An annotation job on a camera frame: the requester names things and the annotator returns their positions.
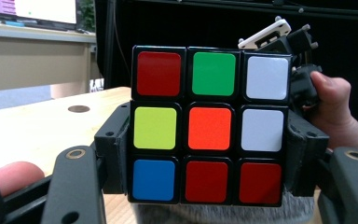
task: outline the desk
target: desk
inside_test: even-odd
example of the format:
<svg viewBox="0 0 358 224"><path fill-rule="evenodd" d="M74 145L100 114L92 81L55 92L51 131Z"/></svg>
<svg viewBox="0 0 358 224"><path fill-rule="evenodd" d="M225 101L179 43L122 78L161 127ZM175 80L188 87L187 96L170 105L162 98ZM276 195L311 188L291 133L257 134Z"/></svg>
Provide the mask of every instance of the desk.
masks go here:
<svg viewBox="0 0 358 224"><path fill-rule="evenodd" d="M116 107L130 98L131 90L123 87L0 110L0 167L29 161L50 175L61 151L89 146ZM73 113L68 110L72 105L90 110ZM104 195L104 201L108 223L135 223L124 195ZM309 223L320 223L318 216Z"/></svg>
<svg viewBox="0 0 358 224"><path fill-rule="evenodd" d="M88 92L95 43L95 35L0 25L0 90L75 82Z"/></svg>

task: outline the rubik's cube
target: rubik's cube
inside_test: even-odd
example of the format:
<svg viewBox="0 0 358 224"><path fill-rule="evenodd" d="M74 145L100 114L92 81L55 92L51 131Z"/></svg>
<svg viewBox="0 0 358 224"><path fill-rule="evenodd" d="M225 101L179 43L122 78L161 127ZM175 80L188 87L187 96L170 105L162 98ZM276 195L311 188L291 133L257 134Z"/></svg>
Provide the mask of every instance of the rubik's cube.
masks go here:
<svg viewBox="0 0 358 224"><path fill-rule="evenodd" d="M280 206L292 57L135 46L129 200Z"/></svg>

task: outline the wooden table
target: wooden table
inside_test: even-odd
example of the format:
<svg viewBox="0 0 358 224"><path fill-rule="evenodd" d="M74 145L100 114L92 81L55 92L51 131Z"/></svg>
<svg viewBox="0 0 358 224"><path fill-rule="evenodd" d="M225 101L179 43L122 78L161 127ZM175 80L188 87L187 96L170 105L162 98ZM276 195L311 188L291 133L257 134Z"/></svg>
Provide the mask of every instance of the wooden table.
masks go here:
<svg viewBox="0 0 358 224"><path fill-rule="evenodd" d="M29 161L51 175L56 157L68 147L89 146L118 105L131 98L129 88L116 88L0 110L0 167ZM74 113L73 105L88 112ZM104 195L108 223L135 223L124 195ZM318 213L309 223L320 223Z"/></svg>

